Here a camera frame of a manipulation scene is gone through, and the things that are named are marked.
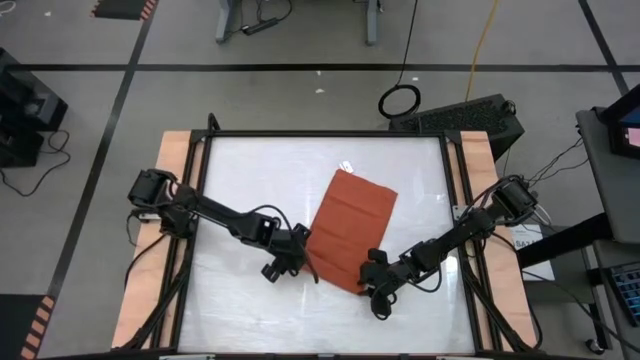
black keyboard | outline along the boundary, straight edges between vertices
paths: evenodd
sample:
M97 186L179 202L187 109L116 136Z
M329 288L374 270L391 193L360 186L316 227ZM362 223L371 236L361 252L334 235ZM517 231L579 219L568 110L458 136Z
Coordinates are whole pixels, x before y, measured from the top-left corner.
M418 121L422 130L486 131L489 135L507 130L505 114L491 100L458 106L442 111L427 111L400 123L401 130L417 131Z
M609 269L609 283L632 326L640 322L640 263Z

gray floor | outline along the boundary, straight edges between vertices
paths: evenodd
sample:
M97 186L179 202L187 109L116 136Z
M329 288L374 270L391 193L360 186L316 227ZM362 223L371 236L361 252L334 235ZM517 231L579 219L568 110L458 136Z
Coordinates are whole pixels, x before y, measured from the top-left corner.
M252 37L213 39L219 12L213 0L161 0L146 40L143 64L398 63L402 59L410 1L384 1L380 39L364 45L363 5L348 0L293 0L282 24ZM265 17L286 10L267 3ZM91 1L18 2L0 18L0 46L27 64L126 64L140 22L88 17ZM590 0L618 64L640 65L640 10L635 0ZM255 5L244 4L245 22ZM491 7L490 0L423 0L409 53L410 63L469 64ZM479 57L482 64L592 64L605 60L575 0L504 0ZM58 261L96 149L123 78L122 72L37 73L70 105L63 128L72 134L73 160L53 173L33 197L0 187L3 250L0 292L44 293ZM225 129L384 129L377 112L381 93L397 72L137 72L106 157L69 272L40 356L108 350L131 260L124 219L125 196L140 168L153 166L165 130L203 127L216 113ZM630 87L640 74L624 75ZM422 91L422 108L464 98L465 72L408 72ZM526 133L512 148L507 172L532 175L577 139L574 113L619 97L609 73L483 72L473 97L502 93L518 107ZM390 109L407 105L394 96ZM586 157L582 148L558 167ZM57 158L43 156L31 169L8 171L29 188ZM504 159L498 162L502 172ZM602 211L588 165L536 186L553 222L571 225ZM582 342L593 327L575 305L534 304L550 353L586 356ZM619 358L608 352L608 359Z

wooden board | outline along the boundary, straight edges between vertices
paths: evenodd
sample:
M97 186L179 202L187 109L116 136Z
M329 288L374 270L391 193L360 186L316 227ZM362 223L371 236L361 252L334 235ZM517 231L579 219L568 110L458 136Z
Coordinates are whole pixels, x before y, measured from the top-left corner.
M184 171L187 151L189 149L190 134L189 131L165 132L162 137L162 144L160 145L160 152L156 162L156 168L176 174L179 181ZM192 186L196 184L201 159L202 146L199 146L196 148L196 161L194 162L191 177ZM137 240L138 246L136 246L134 257L158 239L161 235L159 230L160 223L157 221L140 226ZM118 324L116 325L116 331L111 342L112 347L122 346L129 341L158 303L168 252L169 239L167 238L140 258L131 270L129 282L124 292L124 298L122 299ZM176 266L178 267L181 262L182 258L179 256L176 261ZM172 319L174 312L175 301L172 302L167 309L165 329L166 324L173 324ZM162 346L169 345L169 334L170 331L163 331L160 342Z
M189 136L190 132L188 131L165 132L156 167L171 171L176 175L182 174L189 145ZM472 193L476 196L498 180L489 140L484 132L463 132L462 144ZM460 174L452 146L449 147L449 152L458 202L464 203ZM195 180L197 179L202 146L198 148L198 154L194 164L191 186L195 186ZM158 230L159 225L157 223L143 224L141 226L138 235L139 246L136 248L135 254L158 238ZM511 235L507 229L502 227L497 229L496 232L511 241ZM162 242L140 259L139 263L131 271L112 341L113 347L126 343L144 323L157 304L168 248L169 241ZM535 344L536 337L516 255L500 240L491 238L485 248L485 258L496 306L526 343L529 345ZM176 269L181 261L181 256L178 256ZM491 349L486 312L477 301L476 308L478 309L483 347ZM165 316L165 326L160 341L161 346L168 346L169 344L169 334L173 324L171 319L173 319L174 312L175 306L172 304Z
M461 135L471 192L476 197L486 188L496 183L498 175L493 163L493 155L489 147L487 133L470 131L462 132ZM504 226L497 227L495 232L512 241L511 232ZM531 314L517 255L499 239L491 237L487 241L484 256L495 305L522 340L530 346L535 345L536 335L531 322ZM487 321L486 315L479 316L479 320L481 323ZM486 345L484 339L489 338L488 334L482 334L482 338L483 343ZM505 350L510 349L504 339L502 344Z

black wire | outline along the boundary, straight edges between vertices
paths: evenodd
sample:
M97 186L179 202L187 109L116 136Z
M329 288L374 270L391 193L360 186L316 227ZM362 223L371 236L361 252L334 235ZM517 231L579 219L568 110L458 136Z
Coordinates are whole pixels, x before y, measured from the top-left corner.
M534 217L532 217L532 218L531 218L531 220L535 221L535 222L536 222L536 223L538 223L538 225L540 225L540 226L544 226L544 227L546 227L547 229L551 230L553 233L557 233L557 232L558 232L558 230L554 229L554 228L553 228L553 226L551 226L551 225L547 225L547 224L545 224L544 222L542 222L542 221L540 221L540 220L537 220L537 219L536 219L536 218L534 218Z
M586 164L588 161L589 161L589 159L587 158L587 159L584 159L584 161L582 161L581 163L579 163L577 165L560 168L560 169L556 170L555 172L553 172L551 175L539 178L538 181L535 182L535 184L539 183L540 181L544 181L544 180L550 179L550 178L554 177L556 174L558 174L561 171L577 169L580 166Z
M398 82L396 86L400 85L402 81L402 75L404 74L404 68L407 65L407 56L409 55L409 45L411 44L411 35L413 34L413 23L416 20L416 12L418 10L418 0L415 0L413 4L413 13L411 14L411 25L409 25L409 36L407 37L407 46L404 49L404 58L402 59L402 69L400 70L400 76L398 76Z
M389 282L384 282L382 283L382 285L378 286L374 291L373 294L371 294L371 300L369 300L369 307L371 308L371 312L373 313L373 316L376 317L376 319L381 320L381 321L385 321L389 318L389 315L386 316L380 316L378 315L375 310L373 309L373 299L378 295L378 292L380 291L380 289L382 289L383 287L385 287ZM391 309L391 305L393 305L397 300L398 297L396 296L396 293L391 293L391 295L393 295L393 301L389 301L389 297L387 296L385 298L385 300L387 301L387 307L389 309Z
M166 234L162 234L162 236L160 236L157 240L152 242L151 245L147 246L138 255L136 255L135 258L133 258L133 261L131 261L131 264L129 264L129 267L127 268L127 273L124 276L124 288L125 289L127 288L127 282L129 281L129 274L131 273L131 270L133 269L133 266L136 264L138 259L140 259L142 257L142 255L146 254L149 250L153 249L156 245L158 245L160 243L160 241L162 241L162 239L164 239L166 236L167 236Z
M240 26L236 30L227 31L224 34L224 41L227 41L234 34L239 33L244 28L244 6L243 6L243 0L238 1L237 4L238 5L236 5L236 6L238 6L240 8Z
M580 303L580 300L578 299L577 296L573 295L573 293L567 289L565 289L562 285L558 284L557 282L553 281L553 280L549 280L547 278L544 278L542 276L536 275L536 274L532 274L528 271L522 270L523 274L527 274L529 276L533 276L534 278L537 278L539 280L542 280L544 282L547 282L555 287L557 287L558 289L560 289L562 292L564 292L565 294L569 295L569 297L571 297L573 299L573 301L576 303L576 305L578 305L578 307L580 307L580 309L582 310L582 312L584 312L588 317L591 318L591 321L593 321L596 325L600 326L600 328L602 328L604 331L608 332L609 335L611 335L613 338L615 338L616 340L618 340L620 342L620 344L628 347L629 349L637 352L640 354L640 347L632 344L631 342L629 342L627 339L623 338L622 336L618 335L615 331L611 330L609 327L607 327L605 324L602 323L602 321L600 321L599 319L595 318L591 312L589 312L589 310L587 310L587 308L582 305L582 303Z
M402 76L404 75L404 69L407 65L407 56L409 55L409 45L411 44L411 35L413 34L413 24L415 22L416 19L416 12L418 10L418 0L415 0L415 3L413 5L413 13L411 14L411 25L409 27L409 36L407 38L407 46L405 47L404 50L404 58L402 60L402 69L400 70L400 76L398 76L398 81L396 82L396 84L389 90L387 90L384 94L382 94L382 96L380 97L380 100L378 100L378 112L384 116L385 118L391 120L394 118L398 118L398 117L402 117L402 116L406 116L406 115L411 115L411 114L415 114L418 109L420 108L420 103L422 101L422 96L420 94L420 89L418 89L416 86L414 85L409 85L409 84L405 84L405 85L400 85L400 81L402 81ZM406 111L403 111L401 113L397 113L397 114L390 114L388 113L385 109L384 109L384 103L387 100L387 98L395 93L398 90L409 90L411 92L413 92L414 96L415 96L415 101L413 103L413 105Z
M556 157L554 157L547 165L543 166L540 170L538 170L538 172L536 172L530 179L528 179L527 181L532 181L534 180L536 177L541 177L544 176L544 174L549 171L549 169L551 167L553 167L553 165L556 164L556 162L558 162L558 160L560 160L560 158L562 156L564 156L564 154L568 153L569 151L571 151L574 148L577 148L579 146L582 145L582 138L579 138L573 145L569 146L566 150L564 150L563 152L561 152L560 154L558 154Z
M66 138L64 139L64 141L62 142L62 145L60 147L56 147L51 143L51 140L53 139L53 137L56 134L65 134ZM63 154L66 156L66 159L64 161L62 161L61 163L49 168L49 170L45 171L45 173L40 177L40 180L38 180L38 182L36 183L36 186L34 186L33 190L29 191L29 192L22 192L20 189L18 189L17 187L11 185L11 183L9 183L8 179L7 179L7 174L5 174L5 172L0 169L0 176L2 176L2 183L5 184L8 188L10 188L11 190L13 190L16 194L22 196L22 197L29 197L33 194L36 193L36 191L38 191L38 188L40 188L40 185L42 185L42 182L44 181L44 179L55 169L62 167L64 165L66 165L69 161L71 161L71 155L64 151L64 148L67 146L67 143L69 142L69 138L71 137L71 135L69 135L69 132L66 130L58 130L56 132L51 133L51 135L49 135L49 138L47 138L47 144L49 145L50 148L53 149L53 151L40 151L41 154Z
M547 165L538 170L530 179L527 179L527 182L530 183L529 187L531 188L535 186L536 183L540 181L540 178L544 177L544 175L549 172L549 170L551 170L551 168L560 160L562 156L564 156L569 151L582 146L582 144L582 138L579 138L573 145L569 146L566 150L554 157Z
M484 249L487 247L487 239L482 238L482 239L480 240L480 242L482 243L482 244L480 245L480 252L481 252L481 253L484 253ZM471 254L468 254L468 253L467 253L466 248L465 248L464 252L465 252L465 254L467 255L467 257L468 257L468 258L474 259L474 258L478 257L478 255L471 255Z
M511 241L507 240L504 236L498 234L498 233L491 233L491 235L497 237L498 239L502 240L502 242L504 242L505 244L507 244L507 246L509 248L511 248L511 250L513 250L514 253L518 253L518 250L516 250L516 247L513 246L513 244L511 243Z
M289 3L289 11L287 11L287 13L283 17L278 18L278 21L282 21L288 18L289 15L291 15L291 13L293 12L293 3L291 2L291 0L287 0L287 2Z
M542 335L542 327L540 326L540 321L538 321L538 316L536 315L536 312L533 311L533 307L531 307L531 304L529 304L528 301L527 301L527 305L529 305L529 313L533 318L533 324L536 326L536 332L538 333L538 341L536 341L536 344L533 346L533 348L535 350L538 350L540 349L540 346L542 346L542 341L544 339L544 336Z

red cloth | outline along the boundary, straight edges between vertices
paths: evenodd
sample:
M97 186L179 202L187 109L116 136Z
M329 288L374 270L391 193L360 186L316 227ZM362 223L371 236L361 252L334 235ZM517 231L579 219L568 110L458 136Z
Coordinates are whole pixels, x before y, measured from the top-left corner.
M357 294L360 265L378 248L398 194L337 170L322 199L307 241L311 263L322 279Z

